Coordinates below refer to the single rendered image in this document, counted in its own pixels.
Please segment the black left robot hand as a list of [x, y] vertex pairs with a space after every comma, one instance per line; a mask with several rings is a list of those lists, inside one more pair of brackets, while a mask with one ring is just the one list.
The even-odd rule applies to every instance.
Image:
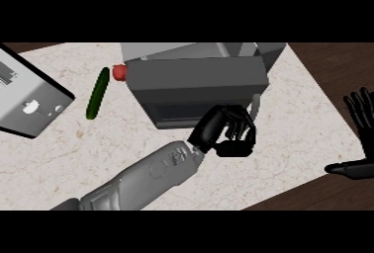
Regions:
[[219, 157], [247, 157], [256, 144], [256, 126], [241, 105], [216, 105], [197, 123], [189, 138], [191, 145]]

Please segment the green cucumber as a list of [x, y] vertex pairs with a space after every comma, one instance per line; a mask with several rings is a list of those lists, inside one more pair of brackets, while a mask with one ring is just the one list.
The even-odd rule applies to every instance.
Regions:
[[90, 94], [90, 99], [86, 107], [86, 118], [93, 120], [98, 116], [104, 94], [109, 83], [109, 68], [104, 67], [96, 79], [95, 87]]

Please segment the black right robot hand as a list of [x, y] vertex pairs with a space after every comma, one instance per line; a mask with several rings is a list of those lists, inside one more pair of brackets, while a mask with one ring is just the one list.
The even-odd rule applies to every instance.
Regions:
[[365, 157], [361, 160], [330, 164], [324, 167], [328, 174], [350, 180], [374, 179], [374, 92], [365, 87], [343, 97]]

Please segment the dark grey microwave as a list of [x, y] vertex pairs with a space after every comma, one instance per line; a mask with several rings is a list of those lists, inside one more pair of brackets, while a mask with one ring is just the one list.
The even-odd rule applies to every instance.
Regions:
[[127, 87], [158, 129], [189, 128], [216, 105], [251, 107], [281, 42], [124, 43]]

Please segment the red tomato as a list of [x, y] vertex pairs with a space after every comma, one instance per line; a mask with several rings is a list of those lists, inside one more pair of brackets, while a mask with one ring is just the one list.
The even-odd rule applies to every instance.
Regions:
[[118, 64], [112, 66], [112, 77], [117, 81], [124, 81], [127, 78], [127, 66]]

